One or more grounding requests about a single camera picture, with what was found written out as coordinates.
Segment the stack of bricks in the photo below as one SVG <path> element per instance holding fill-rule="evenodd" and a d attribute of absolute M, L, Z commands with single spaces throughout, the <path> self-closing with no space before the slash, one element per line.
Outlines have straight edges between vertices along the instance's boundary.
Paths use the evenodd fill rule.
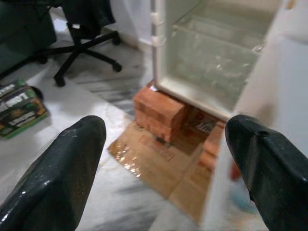
<path fill-rule="evenodd" d="M 180 131 L 187 106 L 159 91 L 151 83 L 134 98 L 136 122 L 166 142 Z"/>
<path fill-rule="evenodd" d="M 225 124 L 218 122 L 203 144 L 199 164 L 205 166 L 210 171 L 215 170 L 216 160 L 219 154 L 219 146 L 224 130 Z"/>

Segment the floor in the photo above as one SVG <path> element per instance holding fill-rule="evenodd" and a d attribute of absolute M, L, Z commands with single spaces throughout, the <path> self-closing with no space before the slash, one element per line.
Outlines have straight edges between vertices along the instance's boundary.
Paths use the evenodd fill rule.
<path fill-rule="evenodd" d="M 78 231 L 198 231 L 198 225 L 135 178 L 108 153 L 107 147 L 133 120 L 132 97 L 152 79 L 151 57 L 128 46 L 95 48 L 119 60 L 123 72 L 80 56 L 58 88 L 52 79 L 63 56 L 45 65 L 29 64 L 2 81 L 24 78 L 42 90 L 51 117 L 15 138 L 0 140 L 0 203 L 29 165 L 63 129 L 84 116 L 107 124 L 107 141 Z"/>

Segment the dark green sofa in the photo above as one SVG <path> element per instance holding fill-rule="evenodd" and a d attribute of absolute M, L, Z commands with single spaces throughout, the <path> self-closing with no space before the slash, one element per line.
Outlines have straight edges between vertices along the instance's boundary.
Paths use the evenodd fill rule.
<path fill-rule="evenodd" d="M 0 74 L 56 41 L 46 10 L 0 0 Z"/>

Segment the wall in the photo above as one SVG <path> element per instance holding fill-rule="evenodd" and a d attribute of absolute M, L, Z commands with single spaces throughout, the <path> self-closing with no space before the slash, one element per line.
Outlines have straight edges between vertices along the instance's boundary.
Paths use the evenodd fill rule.
<path fill-rule="evenodd" d="M 124 39 L 151 44 L 151 0 L 111 0 L 118 30 Z"/>

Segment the refrigerator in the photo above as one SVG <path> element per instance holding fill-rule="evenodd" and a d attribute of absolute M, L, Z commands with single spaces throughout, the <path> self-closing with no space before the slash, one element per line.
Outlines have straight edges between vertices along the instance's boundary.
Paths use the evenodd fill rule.
<path fill-rule="evenodd" d="M 154 82 L 222 121 L 254 116 L 308 155 L 308 1 L 152 0 Z M 265 230 L 232 208 L 223 137 L 203 230 Z"/>

